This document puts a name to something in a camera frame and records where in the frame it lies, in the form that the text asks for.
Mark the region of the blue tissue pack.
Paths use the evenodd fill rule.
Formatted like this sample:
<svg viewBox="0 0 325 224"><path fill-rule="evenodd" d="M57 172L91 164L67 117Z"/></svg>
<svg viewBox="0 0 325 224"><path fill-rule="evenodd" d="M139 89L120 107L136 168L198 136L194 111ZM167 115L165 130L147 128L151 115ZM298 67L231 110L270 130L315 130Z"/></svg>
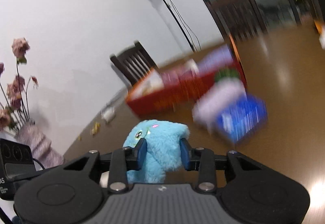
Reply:
<svg viewBox="0 0 325 224"><path fill-rule="evenodd" d="M215 129L236 144L252 134L268 119L265 102L251 94L242 95L215 118Z"/></svg>

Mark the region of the light blue plush toy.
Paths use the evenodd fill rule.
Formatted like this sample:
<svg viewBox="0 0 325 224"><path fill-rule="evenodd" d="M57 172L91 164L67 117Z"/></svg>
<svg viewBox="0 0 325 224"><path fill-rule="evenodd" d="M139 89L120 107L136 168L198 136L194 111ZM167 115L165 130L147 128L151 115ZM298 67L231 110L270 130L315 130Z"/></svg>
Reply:
<svg viewBox="0 0 325 224"><path fill-rule="evenodd" d="M167 172L181 165L180 140L188 139L190 130L185 124L156 119L138 123L127 136L123 146L134 148L145 138L147 153L142 168L127 172L129 183L163 183Z"/></svg>

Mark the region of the white wedge sponge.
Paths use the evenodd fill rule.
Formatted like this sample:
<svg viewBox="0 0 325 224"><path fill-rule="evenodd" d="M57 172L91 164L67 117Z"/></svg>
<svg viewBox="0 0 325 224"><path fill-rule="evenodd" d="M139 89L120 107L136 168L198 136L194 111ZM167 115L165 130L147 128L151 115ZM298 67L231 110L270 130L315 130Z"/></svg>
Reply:
<svg viewBox="0 0 325 224"><path fill-rule="evenodd" d="M109 173L110 173L110 172L107 171L107 172L104 172L104 173L101 174L99 184L100 184L100 186L101 186L102 188L107 188L107 185L108 185L108 178L109 178Z"/></svg>

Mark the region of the dark wooden chair left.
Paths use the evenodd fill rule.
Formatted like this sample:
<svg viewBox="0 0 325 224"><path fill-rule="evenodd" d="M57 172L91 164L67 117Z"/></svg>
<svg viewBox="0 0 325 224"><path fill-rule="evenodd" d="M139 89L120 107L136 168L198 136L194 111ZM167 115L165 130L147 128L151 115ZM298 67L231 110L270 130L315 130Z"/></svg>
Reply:
<svg viewBox="0 0 325 224"><path fill-rule="evenodd" d="M110 60L132 86L145 77L152 68L158 68L139 41L135 41L133 46L124 49L118 55L111 55Z"/></svg>

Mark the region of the dried pink roses bouquet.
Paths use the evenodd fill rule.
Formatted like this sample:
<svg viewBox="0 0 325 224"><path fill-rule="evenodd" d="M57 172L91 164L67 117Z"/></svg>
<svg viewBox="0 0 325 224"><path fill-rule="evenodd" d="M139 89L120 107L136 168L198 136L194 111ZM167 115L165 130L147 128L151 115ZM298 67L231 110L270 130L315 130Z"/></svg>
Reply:
<svg viewBox="0 0 325 224"><path fill-rule="evenodd" d="M16 75L11 83L4 88L1 86L1 93L5 102L1 103L1 130L9 130L18 133L24 125L31 122L28 101L29 86L35 89L39 82L35 76L25 79L19 72L20 65L27 64L26 53L30 45L25 38L16 38L12 43L12 52L15 57Z"/></svg>

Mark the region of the pink ceramic vase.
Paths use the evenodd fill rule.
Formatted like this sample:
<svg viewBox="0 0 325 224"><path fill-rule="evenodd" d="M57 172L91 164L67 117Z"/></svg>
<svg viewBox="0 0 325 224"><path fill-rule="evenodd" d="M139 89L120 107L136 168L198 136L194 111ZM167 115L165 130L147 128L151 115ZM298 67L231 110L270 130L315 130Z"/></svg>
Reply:
<svg viewBox="0 0 325 224"><path fill-rule="evenodd" d="M14 138L18 143L28 145L33 158L39 160L45 168L64 164L64 157L51 146L51 140L41 131L34 120L28 120Z"/></svg>

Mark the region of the red cardboard box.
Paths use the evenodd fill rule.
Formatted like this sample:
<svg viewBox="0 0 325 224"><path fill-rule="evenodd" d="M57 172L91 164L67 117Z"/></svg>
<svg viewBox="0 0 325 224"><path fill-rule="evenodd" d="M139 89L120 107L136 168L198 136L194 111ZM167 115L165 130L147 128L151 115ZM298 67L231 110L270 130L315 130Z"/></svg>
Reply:
<svg viewBox="0 0 325 224"><path fill-rule="evenodd" d="M205 74L198 74L197 63L213 50L228 45L234 62ZM198 100L216 82L224 71L230 70L244 86L247 80L234 42L223 42L211 48L190 53L169 65L152 68L139 80L125 98L126 104L139 117L158 113L182 102Z"/></svg>

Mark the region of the dark wooden chair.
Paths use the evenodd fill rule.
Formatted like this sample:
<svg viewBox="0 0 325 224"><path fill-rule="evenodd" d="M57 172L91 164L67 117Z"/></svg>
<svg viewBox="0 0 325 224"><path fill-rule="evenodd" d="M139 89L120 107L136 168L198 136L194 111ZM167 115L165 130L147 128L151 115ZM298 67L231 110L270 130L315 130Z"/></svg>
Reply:
<svg viewBox="0 0 325 224"><path fill-rule="evenodd" d="M132 86L145 77L152 68L158 68L139 41L135 41L133 46L124 49L118 55L111 55L110 60Z"/></svg>
<svg viewBox="0 0 325 224"><path fill-rule="evenodd" d="M221 31L235 41L253 39L267 32L255 0L215 0L207 7Z"/></svg>

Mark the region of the orange snack packet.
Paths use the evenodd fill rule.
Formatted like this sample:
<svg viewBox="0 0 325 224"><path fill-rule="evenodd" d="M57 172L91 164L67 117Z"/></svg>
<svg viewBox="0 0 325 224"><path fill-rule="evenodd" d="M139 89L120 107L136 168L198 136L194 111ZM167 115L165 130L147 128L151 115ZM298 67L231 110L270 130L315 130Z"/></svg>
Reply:
<svg viewBox="0 0 325 224"><path fill-rule="evenodd" d="M315 25L315 30L318 32L319 35L322 35L324 32L324 22L319 21L317 19L314 19L313 22Z"/></svg>

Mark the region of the yellow crumbs on table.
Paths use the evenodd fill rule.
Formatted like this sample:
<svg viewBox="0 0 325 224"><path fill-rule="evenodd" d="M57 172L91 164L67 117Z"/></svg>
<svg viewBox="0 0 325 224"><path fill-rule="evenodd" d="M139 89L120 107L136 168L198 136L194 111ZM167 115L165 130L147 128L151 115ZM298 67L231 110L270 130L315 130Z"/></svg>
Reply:
<svg viewBox="0 0 325 224"><path fill-rule="evenodd" d="M100 128L101 128L101 124L99 122L95 122L91 128L91 130L89 131L89 134L91 136L96 136L99 131L100 131Z"/></svg>

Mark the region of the dark wooden chair right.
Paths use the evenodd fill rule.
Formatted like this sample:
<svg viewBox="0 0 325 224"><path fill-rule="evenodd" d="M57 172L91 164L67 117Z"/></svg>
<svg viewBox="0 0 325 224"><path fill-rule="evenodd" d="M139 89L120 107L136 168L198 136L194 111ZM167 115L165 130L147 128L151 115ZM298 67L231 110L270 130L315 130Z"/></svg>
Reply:
<svg viewBox="0 0 325 224"><path fill-rule="evenodd" d="M253 39L267 32L255 0L215 0L207 7L221 31L235 41Z"/></svg>

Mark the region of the purple cleaning cloth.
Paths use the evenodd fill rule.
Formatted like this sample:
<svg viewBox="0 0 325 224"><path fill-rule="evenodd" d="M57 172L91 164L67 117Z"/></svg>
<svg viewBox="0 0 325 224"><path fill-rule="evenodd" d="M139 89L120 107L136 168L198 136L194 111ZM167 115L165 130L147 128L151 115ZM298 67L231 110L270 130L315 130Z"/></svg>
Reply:
<svg viewBox="0 0 325 224"><path fill-rule="evenodd" d="M223 45L197 63L198 74L205 74L234 62L228 45Z"/></svg>

